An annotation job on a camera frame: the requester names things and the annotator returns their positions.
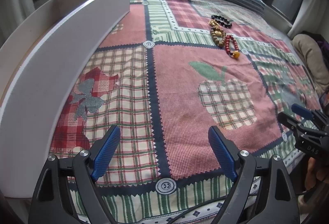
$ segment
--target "black bead bracelet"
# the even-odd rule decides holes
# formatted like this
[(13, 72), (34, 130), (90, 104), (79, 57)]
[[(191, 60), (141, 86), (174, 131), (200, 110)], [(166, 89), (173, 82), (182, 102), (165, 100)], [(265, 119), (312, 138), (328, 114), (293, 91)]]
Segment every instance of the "black bead bracelet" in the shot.
[(225, 28), (232, 27), (232, 23), (230, 23), (230, 21), (228, 19), (225, 19), (222, 16), (212, 15), (211, 19), (214, 19), (218, 24), (220, 24), (221, 26), (224, 26)]

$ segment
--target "blue gripper pad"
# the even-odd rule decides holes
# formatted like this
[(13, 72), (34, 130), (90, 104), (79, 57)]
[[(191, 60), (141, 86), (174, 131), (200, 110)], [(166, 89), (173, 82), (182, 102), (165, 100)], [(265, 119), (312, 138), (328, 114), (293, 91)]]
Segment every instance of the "blue gripper pad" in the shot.
[(94, 170), (91, 175), (94, 181), (97, 181), (99, 177), (105, 174), (106, 169), (112, 159), (112, 156), (116, 151), (116, 147), (119, 144), (120, 137), (120, 129), (118, 127), (115, 127), (94, 160)]
[(297, 103), (294, 103), (292, 106), (291, 106), (291, 110), (295, 113), (295, 114), (298, 114), (300, 115), (301, 117), (304, 117), (306, 120), (313, 120), (314, 119), (314, 116), (312, 114), (312, 112), (302, 106), (300, 106), (299, 104)]
[(208, 131), (208, 140), (220, 167), (223, 169), (224, 175), (235, 182), (237, 179), (237, 173), (235, 171), (234, 159), (212, 127), (210, 127)]

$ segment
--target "bed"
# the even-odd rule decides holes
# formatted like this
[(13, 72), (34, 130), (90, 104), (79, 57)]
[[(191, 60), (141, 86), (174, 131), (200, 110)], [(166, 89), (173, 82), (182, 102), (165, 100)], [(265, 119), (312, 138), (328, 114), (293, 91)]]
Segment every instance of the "bed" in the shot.
[[(238, 59), (214, 44), (214, 14), (232, 22), (225, 30), (237, 41)], [(224, 0), (130, 0), (130, 12), (76, 81), (50, 153), (74, 156), (118, 125), (121, 141), (98, 191), (119, 223), (167, 223), (230, 190), (208, 143), (212, 125), (239, 149), (278, 154), (292, 170), (301, 152), (276, 116), (284, 111), (312, 127), (292, 113), (293, 103), (320, 108), (303, 66), (257, 13)], [(255, 179), (251, 192), (258, 186)], [(70, 190), (88, 221), (74, 179)], [(177, 223), (210, 218), (221, 205), (200, 207)]]

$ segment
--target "beige pillow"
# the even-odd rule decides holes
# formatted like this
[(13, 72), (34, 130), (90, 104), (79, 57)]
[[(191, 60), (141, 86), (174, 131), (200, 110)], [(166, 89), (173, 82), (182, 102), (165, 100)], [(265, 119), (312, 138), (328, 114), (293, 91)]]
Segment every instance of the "beige pillow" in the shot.
[(308, 35), (299, 34), (293, 38), (292, 45), (310, 70), (317, 94), (322, 95), (329, 86), (329, 71), (317, 42)]

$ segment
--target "gold charm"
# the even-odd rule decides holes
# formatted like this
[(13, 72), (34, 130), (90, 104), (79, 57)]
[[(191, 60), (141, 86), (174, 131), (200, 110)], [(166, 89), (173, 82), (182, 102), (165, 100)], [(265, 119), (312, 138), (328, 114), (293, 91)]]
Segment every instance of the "gold charm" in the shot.
[(216, 22), (216, 20), (214, 19), (211, 19), (210, 21), (208, 21), (208, 24), (211, 26), (211, 27), (218, 27), (219, 24)]
[(238, 52), (237, 50), (235, 50), (232, 54), (232, 57), (235, 59), (239, 58), (239, 56), (240, 56), (240, 52)]

